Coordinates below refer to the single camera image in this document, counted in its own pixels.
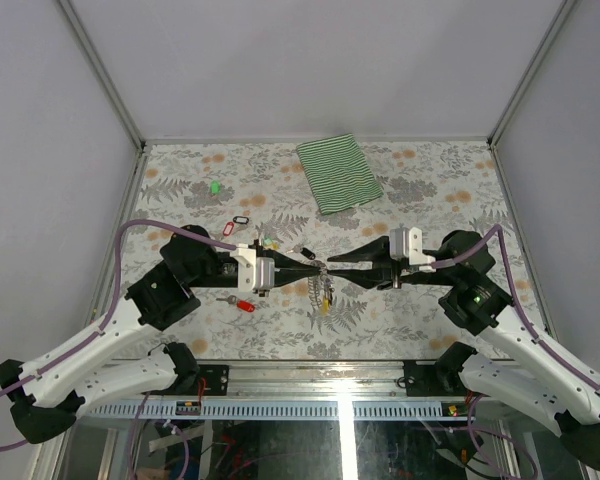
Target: floral tablecloth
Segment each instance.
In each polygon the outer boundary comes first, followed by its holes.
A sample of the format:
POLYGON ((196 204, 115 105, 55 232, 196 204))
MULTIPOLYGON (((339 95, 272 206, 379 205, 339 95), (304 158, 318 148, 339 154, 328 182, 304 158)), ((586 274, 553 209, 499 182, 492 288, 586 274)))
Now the floral tablecloth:
MULTIPOLYGON (((391 228, 422 228, 425 248, 438 248, 452 230, 484 233, 505 227, 520 298, 530 319, 540 321, 520 248, 488 147, 483 142, 361 143, 384 196, 366 205, 322 216, 311 194, 295 145, 154 145, 134 218, 174 225, 199 224, 222 238, 235 215, 251 219, 228 240, 250 243, 269 236, 286 252, 296 245, 318 260, 364 245, 391 228), (220 193, 210 194, 213 180, 220 193)), ((123 254, 123 287, 160 260, 169 232, 134 228, 123 254)), ((497 256, 495 243, 491 251, 497 256)), ((303 257, 290 254, 298 260, 303 257)), ((502 263, 490 273, 506 288, 502 263)), ((490 357, 502 353, 455 327, 438 306, 447 288, 405 285, 401 291, 364 290, 334 281, 331 311, 310 301, 307 280, 271 292, 241 294, 254 313, 216 298, 236 291, 196 289, 202 306, 161 335, 123 352, 135 358, 161 341, 186 342, 207 359, 433 359, 456 340, 490 357)))

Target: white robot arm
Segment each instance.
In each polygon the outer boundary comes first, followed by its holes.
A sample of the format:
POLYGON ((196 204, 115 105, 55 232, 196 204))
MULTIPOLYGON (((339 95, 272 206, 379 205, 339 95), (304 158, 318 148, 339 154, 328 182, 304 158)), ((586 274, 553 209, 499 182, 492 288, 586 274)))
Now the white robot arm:
MULTIPOLYGON (((370 270, 329 270, 364 288, 402 284, 452 287, 439 300, 446 316, 516 360, 530 375, 496 365, 475 349, 456 342, 436 362, 442 385, 457 384, 489 395, 534 418, 560 437, 565 448, 600 470, 600 373, 571 354, 524 315, 517 299, 491 281, 495 265, 486 241, 502 233, 498 225, 484 238, 454 231, 440 249, 423 250, 419 229, 392 230, 344 255, 337 262, 372 262, 370 270)), ((515 292, 503 237, 507 279, 515 292)))
POLYGON ((271 288, 320 272, 264 250, 257 241, 218 253, 184 236, 208 238, 203 228, 188 225, 175 230, 183 233, 162 247, 163 260, 129 287, 113 312, 34 360, 0 365, 3 389, 21 384, 8 395, 16 427, 28 442, 49 440, 89 410, 119 398, 167 388, 191 389, 199 367, 184 344, 168 344, 162 352, 125 365, 104 366, 120 350, 154 337, 198 308, 200 301, 191 287, 238 288, 266 295, 271 288))

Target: yellow tag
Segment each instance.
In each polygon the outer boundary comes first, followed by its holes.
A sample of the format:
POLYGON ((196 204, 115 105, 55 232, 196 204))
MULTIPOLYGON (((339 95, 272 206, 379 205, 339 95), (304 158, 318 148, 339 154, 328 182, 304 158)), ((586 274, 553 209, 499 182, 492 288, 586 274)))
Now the yellow tag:
POLYGON ((320 312, 322 315, 326 315, 329 313, 329 309, 331 308, 331 303, 327 297, 322 298, 322 306, 320 307, 320 312))

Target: black cable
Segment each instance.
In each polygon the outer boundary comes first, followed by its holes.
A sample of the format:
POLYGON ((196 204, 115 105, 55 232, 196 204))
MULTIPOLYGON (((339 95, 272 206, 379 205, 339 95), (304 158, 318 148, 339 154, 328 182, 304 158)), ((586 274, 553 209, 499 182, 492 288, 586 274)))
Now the black cable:
POLYGON ((464 468, 466 468, 468 471, 470 471, 470 472, 471 472, 471 473, 473 473, 474 475, 477 475, 477 476, 479 476, 480 478, 486 478, 486 479, 488 479, 488 480, 491 480, 491 479, 497 479, 497 480, 500 480, 500 479, 502 478, 500 475, 498 475, 498 476, 491 476, 491 475, 486 475, 486 474, 484 474, 484 473, 482 473, 482 472, 479 472, 479 471, 477 471, 475 468, 473 468, 473 467, 470 467, 468 463, 465 463, 465 464, 464 464, 464 468))
POLYGON ((206 452, 207 450, 209 450, 211 447, 213 447, 215 445, 229 445, 229 444, 226 442, 213 442, 211 445, 209 445, 207 448, 205 448, 203 451, 200 452, 200 456, 202 457, 202 454, 204 452, 206 452))

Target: black bracket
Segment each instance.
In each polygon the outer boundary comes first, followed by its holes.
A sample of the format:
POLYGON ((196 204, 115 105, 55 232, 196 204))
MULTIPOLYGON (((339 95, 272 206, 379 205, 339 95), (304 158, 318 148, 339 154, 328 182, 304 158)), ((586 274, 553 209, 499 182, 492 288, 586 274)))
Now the black bracket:
POLYGON ((200 365, 200 377, 207 382, 204 395, 226 397, 229 389, 229 365, 200 365))
POLYGON ((171 386, 164 390, 155 390, 151 392, 153 395, 178 396, 178 397, 197 397, 198 388, 204 378, 206 387, 204 390, 205 397, 226 397, 229 389, 229 365, 204 365, 198 364, 199 372, 196 376, 196 381, 187 388, 177 388, 171 386))
POLYGON ((417 360, 405 360, 402 364, 407 397, 464 397, 467 394, 459 378, 445 385, 435 364, 421 364, 417 360))

